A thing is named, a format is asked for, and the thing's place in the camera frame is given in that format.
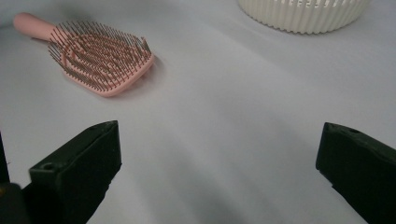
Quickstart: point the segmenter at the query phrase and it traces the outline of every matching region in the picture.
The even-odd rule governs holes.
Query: white bowl
[[[326,33],[356,20],[370,0],[239,0],[254,20],[301,34]]]

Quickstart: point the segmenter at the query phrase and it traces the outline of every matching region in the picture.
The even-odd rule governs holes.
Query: hairbrush bristle
[[[118,88],[153,56],[144,37],[92,21],[57,25],[49,53],[67,75],[96,92]]]

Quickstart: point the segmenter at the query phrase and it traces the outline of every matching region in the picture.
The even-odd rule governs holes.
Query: pink hairbrush
[[[66,21],[54,26],[29,14],[14,18],[15,28],[49,41],[49,53],[64,74],[101,96],[116,95],[145,74],[154,63],[144,37],[92,21]]]

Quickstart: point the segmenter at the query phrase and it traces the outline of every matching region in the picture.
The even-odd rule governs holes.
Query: screw hole
[[[358,130],[355,130],[355,129],[351,129],[349,131],[352,132],[352,133],[360,133]]]
[[[52,162],[49,162],[49,163],[42,165],[41,168],[43,168],[44,170],[54,170],[55,165]]]

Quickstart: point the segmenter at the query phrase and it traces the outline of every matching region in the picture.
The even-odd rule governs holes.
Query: white surface
[[[90,223],[365,223],[315,161],[325,121],[396,147],[395,9],[374,1],[341,30],[292,35],[236,0],[3,1],[11,179],[26,186],[54,149],[117,119],[123,165]],[[157,61],[119,97],[93,95],[63,77],[45,43],[14,31],[20,11],[145,36]]]

